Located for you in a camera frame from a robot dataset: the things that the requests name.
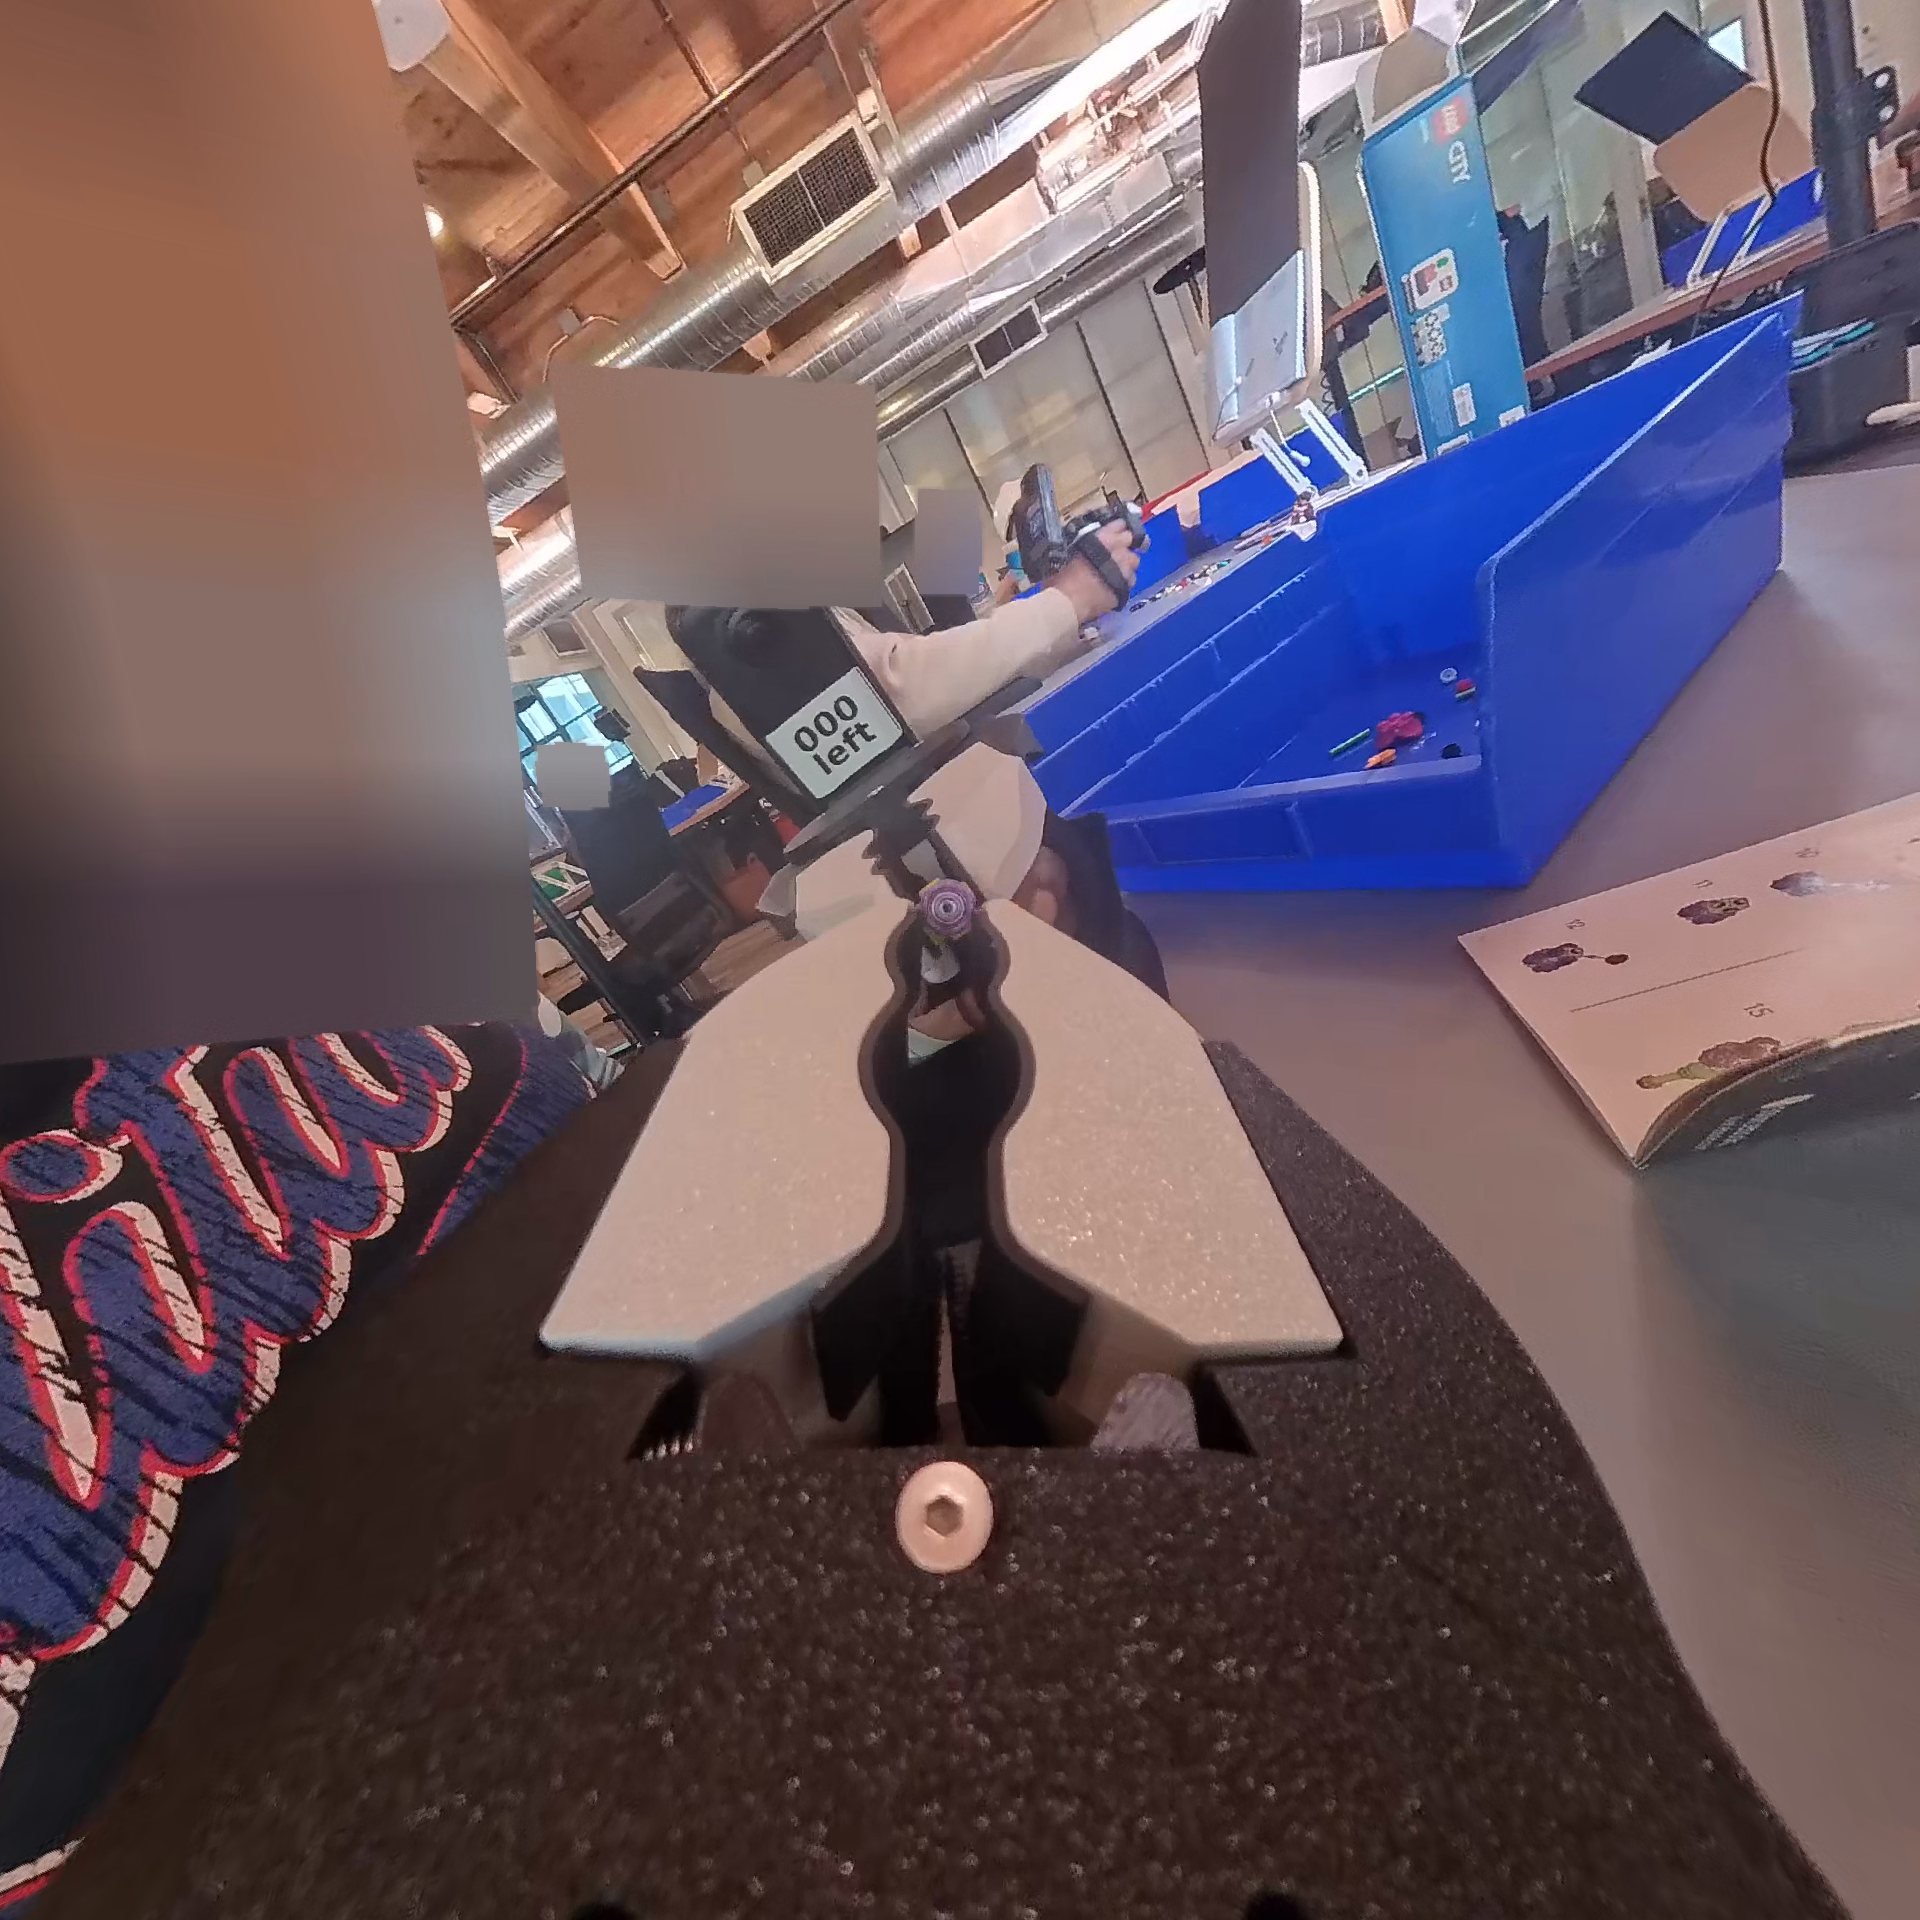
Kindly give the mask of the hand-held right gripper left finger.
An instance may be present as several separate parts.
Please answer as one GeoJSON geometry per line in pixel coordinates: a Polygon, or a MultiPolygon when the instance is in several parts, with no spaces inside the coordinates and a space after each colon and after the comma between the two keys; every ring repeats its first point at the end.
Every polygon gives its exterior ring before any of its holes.
{"type": "Polygon", "coordinates": [[[906,924],[872,903],[693,1026],[542,1321],[548,1353],[753,1376],[793,1426],[882,1426],[905,1203],[872,1045],[906,924]]]}

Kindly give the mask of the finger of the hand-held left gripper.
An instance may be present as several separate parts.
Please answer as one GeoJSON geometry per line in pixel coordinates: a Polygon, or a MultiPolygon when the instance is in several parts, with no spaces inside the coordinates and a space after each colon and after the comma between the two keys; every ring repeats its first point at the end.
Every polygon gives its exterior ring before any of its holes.
{"type": "Polygon", "coordinates": [[[922,781],[916,800],[927,804],[938,842],[934,873],[953,873],[975,900],[1010,903],[1052,924],[1047,804],[1018,756],[965,747],[922,781]]]}
{"type": "Polygon", "coordinates": [[[758,893],[758,921],[786,939],[823,939],[871,917],[889,933],[902,924],[902,899],[876,866],[871,824],[817,818],[799,828],[758,893]]]}

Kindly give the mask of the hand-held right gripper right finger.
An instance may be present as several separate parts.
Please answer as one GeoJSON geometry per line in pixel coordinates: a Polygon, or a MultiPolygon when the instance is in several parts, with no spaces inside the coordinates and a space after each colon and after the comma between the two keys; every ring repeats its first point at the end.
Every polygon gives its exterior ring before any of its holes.
{"type": "Polygon", "coordinates": [[[965,1355],[1049,1435],[1092,1435],[1137,1376],[1335,1355],[1337,1313],[1194,1028],[1017,905],[981,925],[1015,1084],[983,1152],[965,1355]]]}

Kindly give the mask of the grey desk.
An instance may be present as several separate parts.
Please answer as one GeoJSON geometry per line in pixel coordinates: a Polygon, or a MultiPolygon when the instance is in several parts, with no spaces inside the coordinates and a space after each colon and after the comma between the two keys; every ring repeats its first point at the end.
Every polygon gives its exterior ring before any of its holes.
{"type": "Polygon", "coordinates": [[[1632,1171],[1456,937],[1914,792],[1914,441],[1782,568],[1517,896],[1151,896],[1173,999],[1476,1279],[1698,1691],[1850,1915],[1914,1915],[1914,1117],[1632,1171]]]}

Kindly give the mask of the pile of toy brick pieces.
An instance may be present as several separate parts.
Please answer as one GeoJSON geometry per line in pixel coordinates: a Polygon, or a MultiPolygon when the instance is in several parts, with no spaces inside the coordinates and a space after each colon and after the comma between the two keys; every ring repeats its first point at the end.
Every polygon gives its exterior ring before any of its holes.
{"type": "Polygon", "coordinates": [[[1325,760],[1337,771],[1404,771],[1480,752],[1480,674],[1441,664],[1380,677],[1335,706],[1325,760]]]}

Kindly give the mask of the ceiling air vent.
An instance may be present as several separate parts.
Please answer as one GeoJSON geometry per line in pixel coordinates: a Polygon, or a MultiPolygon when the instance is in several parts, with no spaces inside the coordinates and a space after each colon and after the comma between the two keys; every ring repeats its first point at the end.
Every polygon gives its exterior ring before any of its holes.
{"type": "Polygon", "coordinates": [[[847,258],[856,239],[886,239],[895,212],[872,129],[846,114],[749,186],[730,207],[728,231],[757,273],[781,283],[847,258]]]}

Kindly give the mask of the instruction booklet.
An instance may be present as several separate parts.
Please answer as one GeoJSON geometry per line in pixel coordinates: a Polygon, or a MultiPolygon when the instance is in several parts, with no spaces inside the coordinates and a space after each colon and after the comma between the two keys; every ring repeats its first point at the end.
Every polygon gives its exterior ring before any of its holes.
{"type": "Polygon", "coordinates": [[[1632,1169],[1914,1112],[1914,796],[1457,944],[1632,1169]]]}

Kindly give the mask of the blue storage bin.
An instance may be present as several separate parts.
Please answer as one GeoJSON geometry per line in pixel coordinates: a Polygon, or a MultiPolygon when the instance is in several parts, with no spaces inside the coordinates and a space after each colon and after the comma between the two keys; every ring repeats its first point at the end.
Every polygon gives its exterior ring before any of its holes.
{"type": "Polygon", "coordinates": [[[1799,295],[1142,593],[1025,708],[1127,893],[1517,889],[1782,557],[1799,295]],[[1478,755],[1337,771],[1335,706],[1478,673],[1478,755]]]}

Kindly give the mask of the blue printed carton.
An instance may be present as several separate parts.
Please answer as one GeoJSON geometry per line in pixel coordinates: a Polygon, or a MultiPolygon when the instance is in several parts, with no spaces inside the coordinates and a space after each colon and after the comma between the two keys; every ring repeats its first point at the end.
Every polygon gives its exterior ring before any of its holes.
{"type": "Polygon", "coordinates": [[[1367,135],[1360,191],[1423,457],[1522,420],[1528,381],[1471,81],[1367,135]]]}

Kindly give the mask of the tan backed panel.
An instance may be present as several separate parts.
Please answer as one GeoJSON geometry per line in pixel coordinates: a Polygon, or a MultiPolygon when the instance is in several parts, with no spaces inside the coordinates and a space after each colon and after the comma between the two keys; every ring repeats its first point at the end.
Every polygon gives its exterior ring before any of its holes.
{"type": "Polygon", "coordinates": [[[1652,173],[1703,225],[1816,169],[1778,91],[1666,12],[1580,82],[1574,103],[1646,141],[1652,173]]]}

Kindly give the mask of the silver ceiling air duct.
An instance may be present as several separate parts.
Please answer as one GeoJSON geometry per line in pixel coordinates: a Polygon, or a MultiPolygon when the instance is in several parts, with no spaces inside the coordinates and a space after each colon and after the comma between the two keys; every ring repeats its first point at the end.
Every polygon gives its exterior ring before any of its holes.
{"type": "MultiPolygon", "coordinates": [[[[1033,301],[1113,249],[1136,240],[1154,248],[1183,217],[1186,195],[1198,186],[1198,107],[1193,81],[1125,99],[1049,146],[1031,183],[844,305],[761,370],[846,378],[886,394],[938,352],[973,339],[1000,308],[1033,301]]],[[[644,322],[556,373],[720,370],[825,291],[823,280],[780,291],[737,261],[695,280],[644,322]]]]}

